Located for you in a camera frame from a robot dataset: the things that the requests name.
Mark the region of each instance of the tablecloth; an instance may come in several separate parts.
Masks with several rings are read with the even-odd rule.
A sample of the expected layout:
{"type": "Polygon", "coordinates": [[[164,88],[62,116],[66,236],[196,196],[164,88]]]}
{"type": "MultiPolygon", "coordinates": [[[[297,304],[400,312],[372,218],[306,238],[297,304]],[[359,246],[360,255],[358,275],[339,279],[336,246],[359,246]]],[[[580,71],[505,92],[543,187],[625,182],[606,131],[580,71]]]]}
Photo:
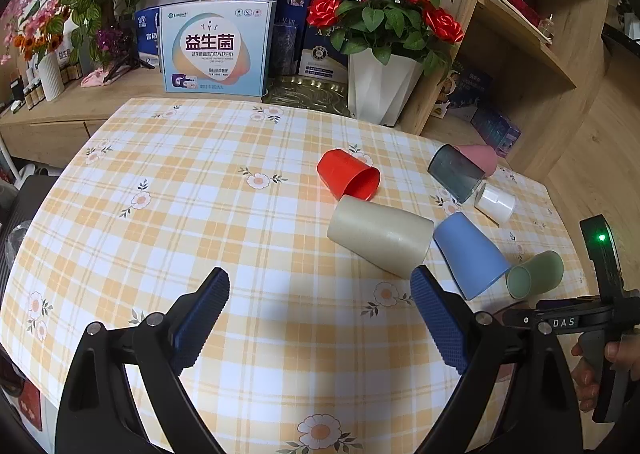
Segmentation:
{"type": "MultiPolygon", "coordinates": [[[[220,266],[230,299],[181,381],[226,452],[412,453],[458,375],[409,282],[326,237],[337,202],[316,164],[336,147],[380,169],[373,202],[436,224],[463,211],[514,264],[556,250],[565,274],[549,296],[586,294],[545,187],[508,169],[489,180],[518,198],[498,227],[427,173],[438,142],[303,109],[138,98],[89,140],[34,218],[0,341],[58,405],[85,326],[165,312],[220,266]]],[[[434,243],[426,264],[457,291],[434,243]]],[[[470,305],[510,302],[502,279],[470,305]]],[[[167,447],[139,373],[128,371],[149,437],[167,447]]],[[[474,442],[491,433],[505,389],[497,384],[474,442]]]]}

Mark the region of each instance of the hand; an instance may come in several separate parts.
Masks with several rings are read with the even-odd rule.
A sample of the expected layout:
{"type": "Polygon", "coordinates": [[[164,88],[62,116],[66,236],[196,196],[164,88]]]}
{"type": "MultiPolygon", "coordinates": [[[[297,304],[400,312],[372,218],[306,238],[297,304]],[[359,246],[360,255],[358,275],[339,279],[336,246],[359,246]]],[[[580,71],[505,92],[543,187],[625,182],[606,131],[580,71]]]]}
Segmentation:
{"type": "MultiPolygon", "coordinates": [[[[576,344],[571,349],[574,357],[582,356],[582,348],[580,344],[576,344]]],[[[630,371],[632,380],[640,380],[640,350],[638,349],[638,341],[626,342],[625,347],[620,348],[619,342],[609,342],[604,348],[605,358],[616,367],[627,369],[630,371]]],[[[600,386],[595,379],[595,372],[591,365],[581,358],[574,371],[571,373],[577,387],[575,388],[578,401],[580,402],[580,410],[589,412],[596,406],[598,392],[600,386]]]]}

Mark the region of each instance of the pink cup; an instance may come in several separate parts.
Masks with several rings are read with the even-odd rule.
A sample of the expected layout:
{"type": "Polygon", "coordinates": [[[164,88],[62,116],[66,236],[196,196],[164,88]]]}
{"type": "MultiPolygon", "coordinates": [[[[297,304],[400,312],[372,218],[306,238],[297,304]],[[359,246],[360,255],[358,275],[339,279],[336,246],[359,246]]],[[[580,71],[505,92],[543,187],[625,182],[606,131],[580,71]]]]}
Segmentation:
{"type": "Polygon", "coordinates": [[[491,176],[498,167],[498,155],[490,145],[454,145],[458,151],[491,176]]]}

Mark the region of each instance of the blue gripper pad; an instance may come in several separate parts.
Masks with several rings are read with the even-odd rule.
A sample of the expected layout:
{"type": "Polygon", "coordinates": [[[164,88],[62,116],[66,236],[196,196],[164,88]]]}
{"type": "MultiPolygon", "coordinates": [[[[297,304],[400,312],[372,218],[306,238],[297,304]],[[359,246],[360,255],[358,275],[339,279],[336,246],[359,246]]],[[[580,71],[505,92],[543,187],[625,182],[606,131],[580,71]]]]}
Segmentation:
{"type": "Polygon", "coordinates": [[[222,269],[214,269],[195,293],[181,296],[191,303],[174,332],[174,356],[171,367],[176,375],[190,368],[198,359],[216,320],[229,299],[229,277],[222,269]]]}
{"type": "Polygon", "coordinates": [[[468,367],[465,333],[445,303],[447,295],[457,295],[445,292],[425,266],[417,267],[411,275],[411,295],[444,363],[464,374],[468,367]]]}

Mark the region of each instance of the green cup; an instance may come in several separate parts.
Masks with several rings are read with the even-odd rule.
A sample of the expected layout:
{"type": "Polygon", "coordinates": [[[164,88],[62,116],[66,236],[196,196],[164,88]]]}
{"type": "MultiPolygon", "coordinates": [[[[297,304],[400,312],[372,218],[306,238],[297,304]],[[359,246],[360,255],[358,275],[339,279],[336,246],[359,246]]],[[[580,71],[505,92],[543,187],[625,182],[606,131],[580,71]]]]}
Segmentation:
{"type": "Polygon", "coordinates": [[[564,263],[553,250],[531,257],[507,273],[507,288],[514,299],[526,299],[553,290],[562,281],[564,263]]]}

